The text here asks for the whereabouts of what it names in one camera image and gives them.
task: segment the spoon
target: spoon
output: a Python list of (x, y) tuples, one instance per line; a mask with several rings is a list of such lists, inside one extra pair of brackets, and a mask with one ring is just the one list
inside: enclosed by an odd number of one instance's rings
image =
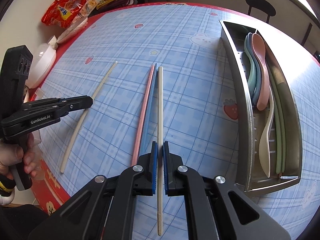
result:
[(252, 98), (252, 104), (254, 106), (257, 105), (257, 102), (258, 102), (258, 99), (259, 99), (259, 95), (260, 95), (260, 90), (261, 90), (261, 69), (260, 69), (260, 66), (259, 66), (259, 63), (255, 57), (255, 55), (253, 54), (253, 51), (252, 51), (252, 33), (248, 33), (248, 39), (247, 39), (247, 49), (248, 49), (248, 52), (249, 54), (251, 55), (252, 59), (253, 59), (253, 62), (254, 62), (254, 65), (255, 65), (255, 68), (256, 68), (256, 73), (257, 73), (257, 83), (256, 83), (256, 90), (254, 91), (253, 93), (253, 98)]
[(250, 55), (248, 48), (247, 48), (248, 36), (249, 36), (249, 33), (247, 34), (247, 36), (244, 39), (244, 52), (246, 53), (246, 55), (248, 56), (248, 58), (250, 60), (250, 74), (249, 74), (249, 78), (248, 78), (248, 87), (249, 87), (250, 97), (253, 98), (254, 90), (255, 90), (256, 84), (257, 84), (257, 70), (256, 70), (256, 66), (254, 64), (254, 61), (252, 59), (252, 56)]
[(271, 87), (269, 86), (269, 101), (270, 101), (270, 110), (269, 116), (267, 119), (266, 126), (263, 129), (260, 143), (259, 143), (259, 160), (261, 167), (266, 174), (266, 176), (270, 177), (270, 149), (269, 149), (269, 136), (270, 136), (270, 129), (273, 120), (273, 112), (274, 112), (274, 102), (273, 102), (273, 95), (271, 91)]
[(270, 84), (268, 69), (265, 62), (266, 46), (264, 45), (264, 41), (261, 36), (256, 33), (252, 34), (252, 50), (261, 68), (261, 91), (257, 102), (257, 109), (262, 111), (267, 107)]

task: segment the pink chopstick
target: pink chopstick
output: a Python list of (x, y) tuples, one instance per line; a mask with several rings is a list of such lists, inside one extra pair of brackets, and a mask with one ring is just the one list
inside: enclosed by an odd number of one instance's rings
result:
[(140, 118), (139, 118), (139, 124), (138, 124), (136, 139), (134, 141), (134, 148), (133, 148), (131, 166), (136, 165), (137, 161), (138, 161), (138, 154), (139, 154), (139, 147), (140, 147), (140, 141), (141, 141), (141, 135), (142, 135), (143, 122), (144, 122), (144, 117), (146, 115), (148, 97), (149, 97), (151, 81), (152, 81), (152, 75), (153, 75), (154, 69), (155, 69), (155, 65), (151, 65), (149, 78), (148, 78), (148, 83), (147, 83), (147, 87), (146, 87), (146, 92), (144, 94), (144, 98), (143, 98), (143, 101), (142, 101), (142, 107), (141, 107), (141, 112), (140, 112)]

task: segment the white container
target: white container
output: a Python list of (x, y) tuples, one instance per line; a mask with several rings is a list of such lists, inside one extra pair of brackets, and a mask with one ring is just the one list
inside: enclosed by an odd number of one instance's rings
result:
[(41, 44), (33, 57), (29, 77), (26, 80), (28, 88), (36, 88), (50, 71), (56, 60), (56, 51), (49, 44)]

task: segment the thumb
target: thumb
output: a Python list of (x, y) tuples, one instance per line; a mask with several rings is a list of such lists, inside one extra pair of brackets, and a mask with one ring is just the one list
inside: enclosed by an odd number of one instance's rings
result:
[(6, 175), (8, 166), (21, 162), (22, 157), (23, 150), (19, 145), (0, 143), (0, 174)]

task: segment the yellow stripe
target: yellow stripe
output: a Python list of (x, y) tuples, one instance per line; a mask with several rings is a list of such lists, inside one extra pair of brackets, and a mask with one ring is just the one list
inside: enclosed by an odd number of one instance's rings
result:
[(8, 192), (8, 193), (13, 191), (13, 188), (12, 188), (12, 189), (6, 188), (6, 187), (2, 184), (1, 181), (0, 181), (0, 188), (1, 188), (3, 191)]

